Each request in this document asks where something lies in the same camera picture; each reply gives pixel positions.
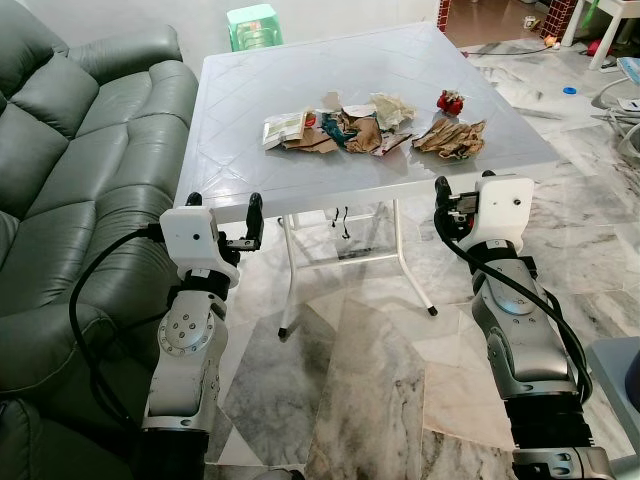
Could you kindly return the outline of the brown paper bag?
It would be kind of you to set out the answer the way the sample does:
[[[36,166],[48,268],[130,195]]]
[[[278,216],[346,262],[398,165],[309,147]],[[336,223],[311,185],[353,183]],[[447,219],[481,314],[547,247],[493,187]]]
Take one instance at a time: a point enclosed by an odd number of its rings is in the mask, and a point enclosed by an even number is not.
[[[483,133],[486,129],[486,122],[465,123],[454,122],[449,118],[440,118],[422,134],[413,147],[425,152],[425,154],[436,154],[443,159],[470,159],[484,150],[486,142]]]

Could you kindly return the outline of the small red toy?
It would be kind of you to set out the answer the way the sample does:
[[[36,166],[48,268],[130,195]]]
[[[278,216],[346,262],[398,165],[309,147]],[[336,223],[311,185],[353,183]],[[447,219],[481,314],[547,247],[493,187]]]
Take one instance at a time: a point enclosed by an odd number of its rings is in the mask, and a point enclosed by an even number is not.
[[[460,91],[443,90],[436,100],[436,108],[448,116],[458,116],[465,109],[466,96]]]

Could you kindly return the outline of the white green paper package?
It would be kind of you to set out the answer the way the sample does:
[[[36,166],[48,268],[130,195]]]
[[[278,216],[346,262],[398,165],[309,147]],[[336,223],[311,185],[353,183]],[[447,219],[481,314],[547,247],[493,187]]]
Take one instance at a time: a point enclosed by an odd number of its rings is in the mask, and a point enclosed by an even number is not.
[[[269,116],[262,124],[262,148],[300,148],[312,123],[314,113],[310,110]]]

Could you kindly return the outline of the crumpled white tissue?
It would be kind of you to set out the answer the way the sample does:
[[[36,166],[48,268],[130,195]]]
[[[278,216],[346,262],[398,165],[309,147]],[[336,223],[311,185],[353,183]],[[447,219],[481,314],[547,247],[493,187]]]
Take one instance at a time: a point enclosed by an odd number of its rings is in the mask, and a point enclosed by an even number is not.
[[[375,106],[375,116],[381,131],[396,131],[399,125],[412,122],[416,116],[416,108],[389,93],[371,93],[370,104]]]

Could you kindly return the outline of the crumpled brown printed paper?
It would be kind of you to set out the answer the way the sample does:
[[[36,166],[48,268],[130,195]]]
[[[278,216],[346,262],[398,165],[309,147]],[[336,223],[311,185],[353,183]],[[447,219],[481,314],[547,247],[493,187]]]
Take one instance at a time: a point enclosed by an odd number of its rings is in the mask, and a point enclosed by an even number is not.
[[[307,129],[300,150],[311,154],[330,154],[342,148],[348,154],[370,154],[381,142],[381,131],[370,102],[338,105],[337,109],[307,108],[314,113],[314,123]]]

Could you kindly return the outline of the grey-green leather sofa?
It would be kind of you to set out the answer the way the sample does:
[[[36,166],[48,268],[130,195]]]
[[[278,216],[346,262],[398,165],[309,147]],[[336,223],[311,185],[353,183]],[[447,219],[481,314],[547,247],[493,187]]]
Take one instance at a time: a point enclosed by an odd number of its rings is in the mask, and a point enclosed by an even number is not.
[[[74,328],[140,416],[179,280],[128,233],[177,200],[197,88],[170,26],[72,46],[0,0],[0,480],[132,480]]]

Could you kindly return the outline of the white folding table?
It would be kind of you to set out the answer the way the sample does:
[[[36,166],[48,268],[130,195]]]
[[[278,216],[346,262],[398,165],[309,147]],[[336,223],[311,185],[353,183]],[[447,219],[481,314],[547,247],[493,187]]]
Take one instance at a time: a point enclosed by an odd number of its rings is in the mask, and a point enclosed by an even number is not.
[[[388,154],[308,154],[265,140],[270,116],[366,104],[388,93],[416,108],[412,132],[439,119],[436,97],[462,93],[462,122],[484,122],[485,148],[466,160],[420,154],[399,143]],[[220,223],[242,221],[251,195],[266,219],[280,219],[276,246],[288,257],[288,287],[308,268],[294,230],[302,212],[389,204],[431,195],[435,179],[474,188],[484,172],[530,174],[556,164],[557,154],[434,24],[378,29],[264,49],[207,56],[202,67],[178,192],[200,193]]]

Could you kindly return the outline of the baby bouncer seat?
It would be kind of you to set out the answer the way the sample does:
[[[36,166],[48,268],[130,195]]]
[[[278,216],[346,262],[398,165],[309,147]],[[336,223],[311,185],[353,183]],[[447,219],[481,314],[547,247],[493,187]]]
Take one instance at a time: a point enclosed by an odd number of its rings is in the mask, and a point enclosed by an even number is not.
[[[625,81],[632,84],[640,83],[640,65],[637,58],[620,58],[616,63],[618,69],[625,73],[625,78],[617,79],[608,83],[602,90],[591,100],[591,105],[594,108],[599,108],[605,111],[603,116],[599,116],[599,119],[607,120],[614,132],[620,134],[622,140],[620,141],[620,151],[622,155],[627,157],[634,157],[634,159],[640,159],[639,147],[637,147],[637,132],[640,128],[640,100],[639,99],[625,99],[625,97],[618,97],[614,102],[608,102],[605,100],[605,93],[609,88],[617,86]]]

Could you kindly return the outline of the green plastic stool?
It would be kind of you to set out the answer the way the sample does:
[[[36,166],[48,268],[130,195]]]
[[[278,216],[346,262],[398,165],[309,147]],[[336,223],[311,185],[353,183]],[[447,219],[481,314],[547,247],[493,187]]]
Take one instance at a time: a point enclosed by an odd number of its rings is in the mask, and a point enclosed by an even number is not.
[[[284,44],[278,15],[270,4],[229,10],[227,28],[230,50],[233,52]]]

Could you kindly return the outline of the white table with legs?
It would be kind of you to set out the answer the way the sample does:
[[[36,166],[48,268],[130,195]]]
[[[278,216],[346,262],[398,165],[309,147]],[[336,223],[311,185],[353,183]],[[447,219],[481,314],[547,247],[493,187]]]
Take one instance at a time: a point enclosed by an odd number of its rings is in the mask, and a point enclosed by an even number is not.
[[[593,12],[600,10],[611,17],[611,23],[608,24],[605,33],[600,40],[600,45],[596,47],[595,54],[591,56],[588,70],[602,69],[605,58],[608,56],[609,50],[613,46],[614,37],[620,31],[623,20],[632,20],[637,26],[640,17],[640,1],[639,0],[568,0],[568,6],[564,12],[570,14],[567,22],[564,23],[564,32],[559,35],[559,45],[562,47],[570,47],[573,44],[573,38],[576,35],[576,29],[585,12]]]

